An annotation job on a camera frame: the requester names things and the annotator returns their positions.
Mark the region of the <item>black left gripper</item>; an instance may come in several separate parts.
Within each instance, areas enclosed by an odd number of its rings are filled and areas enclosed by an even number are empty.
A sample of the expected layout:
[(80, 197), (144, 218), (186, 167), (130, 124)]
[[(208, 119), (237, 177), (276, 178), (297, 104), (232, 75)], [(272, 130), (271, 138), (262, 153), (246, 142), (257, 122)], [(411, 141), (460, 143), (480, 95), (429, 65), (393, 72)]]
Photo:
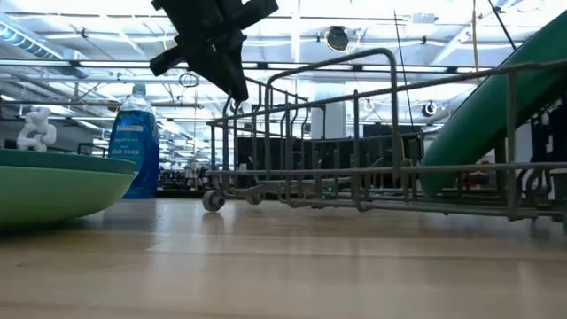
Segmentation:
[(177, 35), (175, 46), (150, 61), (160, 76), (181, 62), (237, 102), (249, 98), (242, 68), (243, 30), (279, 9), (276, 0), (151, 0)]

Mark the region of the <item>grey wire dish rack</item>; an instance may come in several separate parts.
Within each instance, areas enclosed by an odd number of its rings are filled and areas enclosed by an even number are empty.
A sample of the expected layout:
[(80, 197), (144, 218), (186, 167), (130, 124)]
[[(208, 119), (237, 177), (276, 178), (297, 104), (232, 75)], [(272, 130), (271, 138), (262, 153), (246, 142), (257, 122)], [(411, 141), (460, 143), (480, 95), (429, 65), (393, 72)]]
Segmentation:
[[(232, 189), (229, 179), (240, 176), (240, 171), (213, 170), (217, 177), (214, 189), (203, 197), (206, 210), (216, 212), (230, 198), (243, 198), (259, 202), (262, 195), (274, 193), (280, 202), (292, 207), (311, 206), (353, 207), (360, 212), (371, 209), (393, 211), (420, 211), (440, 214), (466, 214), (481, 216), (507, 217), (510, 221), (537, 219), (549, 216), (556, 222), (567, 222), (567, 205), (560, 210), (556, 202), (549, 206), (529, 206), (525, 199), (518, 197), (520, 177), (518, 171), (534, 170), (548, 174), (559, 168), (567, 168), (567, 162), (518, 162), (516, 154), (516, 109), (517, 78), (522, 72), (556, 72), (567, 75), (567, 58), (549, 62), (525, 62), (512, 66), (497, 67), (485, 71), (458, 74), (438, 80), (398, 86), (397, 67), (389, 62), (391, 84), (387, 89), (380, 89), (379, 94), (391, 97), (391, 135), (392, 160), (385, 166), (381, 160), (367, 166), (360, 165), (360, 152), (355, 150), (351, 156), (350, 168), (336, 164), (332, 169), (323, 169), (313, 164), (309, 169), (295, 170), (286, 162), (282, 170), (271, 167), (271, 155), (264, 156), (265, 167), (262, 170), (249, 170), (247, 175), (257, 182), (248, 189)], [(441, 84), (479, 79), (487, 82), (494, 76), (504, 76), (506, 86), (506, 135), (502, 138), (506, 150), (505, 159), (495, 164), (467, 165), (424, 165), (416, 157), (403, 159), (403, 141), (399, 132), (399, 102), (401, 91), (423, 89)], [(462, 197), (462, 179), (470, 172), (491, 171), (495, 173), (499, 184), (496, 198), (474, 198), (465, 201)]]

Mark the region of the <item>light green plate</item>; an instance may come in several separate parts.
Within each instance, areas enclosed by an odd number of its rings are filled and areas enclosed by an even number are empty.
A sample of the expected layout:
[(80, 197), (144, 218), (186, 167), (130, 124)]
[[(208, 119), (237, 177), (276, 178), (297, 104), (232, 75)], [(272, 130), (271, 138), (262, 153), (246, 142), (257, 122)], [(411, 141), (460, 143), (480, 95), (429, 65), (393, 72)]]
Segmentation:
[(132, 174), (0, 166), (0, 230), (62, 222), (119, 201)]

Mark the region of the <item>dark green plate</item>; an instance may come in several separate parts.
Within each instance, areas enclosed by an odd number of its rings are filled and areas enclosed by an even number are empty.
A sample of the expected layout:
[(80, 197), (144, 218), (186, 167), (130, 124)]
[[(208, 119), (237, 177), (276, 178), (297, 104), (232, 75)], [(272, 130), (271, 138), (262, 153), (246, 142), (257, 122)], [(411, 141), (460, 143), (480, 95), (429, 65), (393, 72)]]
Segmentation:
[[(501, 67), (567, 59), (567, 10), (551, 20), (508, 56)], [(420, 165), (454, 166), (476, 163), (506, 136), (505, 74), (491, 75), (461, 103), (426, 149)], [(567, 68), (532, 69), (517, 73), (516, 125), (567, 90)]]

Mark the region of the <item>long ceiling light strip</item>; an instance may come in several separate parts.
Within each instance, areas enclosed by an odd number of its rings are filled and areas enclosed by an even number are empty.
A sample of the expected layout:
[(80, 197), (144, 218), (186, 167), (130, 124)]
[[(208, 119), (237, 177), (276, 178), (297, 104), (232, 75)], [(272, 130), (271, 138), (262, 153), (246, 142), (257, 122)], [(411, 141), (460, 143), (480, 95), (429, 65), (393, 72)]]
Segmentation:
[[(111, 61), (111, 60), (43, 60), (43, 59), (0, 59), (0, 66), (25, 67), (70, 67), (70, 68), (148, 68), (148, 61)], [(278, 70), (284, 71), (306, 66), (301, 63), (281, 62), (244, 62), (244, 70)], [(363, 65), (354, 63), (332, 64), (321, 67), (322, 71), (385, 73), (387, 65)], [(398, 66), (399, 72), (411, 74), (466, 74), (476, 70), (468, 66)]]

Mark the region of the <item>blue dish soap bottle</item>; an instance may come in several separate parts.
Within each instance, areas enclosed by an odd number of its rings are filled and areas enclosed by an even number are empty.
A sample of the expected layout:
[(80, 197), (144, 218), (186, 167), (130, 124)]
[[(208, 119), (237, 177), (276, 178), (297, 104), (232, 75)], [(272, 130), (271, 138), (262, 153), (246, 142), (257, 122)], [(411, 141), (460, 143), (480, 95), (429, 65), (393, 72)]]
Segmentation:
[(108, 157), (135, 164), (134, 179), (124, 198), (153, 198), (159, 177), (159, 128), (146, 87), (137, 83), (113, 123)]

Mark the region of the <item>black equipment cabinet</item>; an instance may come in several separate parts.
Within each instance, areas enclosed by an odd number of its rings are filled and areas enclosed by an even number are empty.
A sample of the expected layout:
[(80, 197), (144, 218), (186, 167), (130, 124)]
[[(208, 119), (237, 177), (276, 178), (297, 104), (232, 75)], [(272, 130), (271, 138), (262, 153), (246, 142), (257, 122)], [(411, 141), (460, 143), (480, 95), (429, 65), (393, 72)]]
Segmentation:
[(346, 138), (326, 138), (312, 140), (307, 136), (294, 137), (291, 150), (286, 150), (286, 140), (281, 137), (270, 138), (270, 149), (265, 150), (264, 136), (240, 136), (237, 139), (237, 150), (232, 158), (238, 168), (263, 170), (265, 154), (271, 155), (271, 168), (285, 169), (285, 159), (291, 158), (294, 170), (313, 169), (315, 165), (323, 169), (349, 168), (351, 159), (358, 157), (360, 167), (392, 164), (391, 128), (380, 123), (364, 125), (358, 140), (353, 136)]

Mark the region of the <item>silver ventilation duct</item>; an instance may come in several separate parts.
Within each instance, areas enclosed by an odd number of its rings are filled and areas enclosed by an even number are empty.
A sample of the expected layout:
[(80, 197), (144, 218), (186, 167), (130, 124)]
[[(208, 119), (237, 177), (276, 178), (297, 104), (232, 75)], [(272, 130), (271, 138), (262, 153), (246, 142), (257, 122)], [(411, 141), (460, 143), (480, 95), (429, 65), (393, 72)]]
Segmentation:
[(8, 43), (39, 59), (79, 60), (86, 58), (77, 50), (51, 43), (46, 37), (21, 26), (20, 23), (1, 12), (0, 43)]

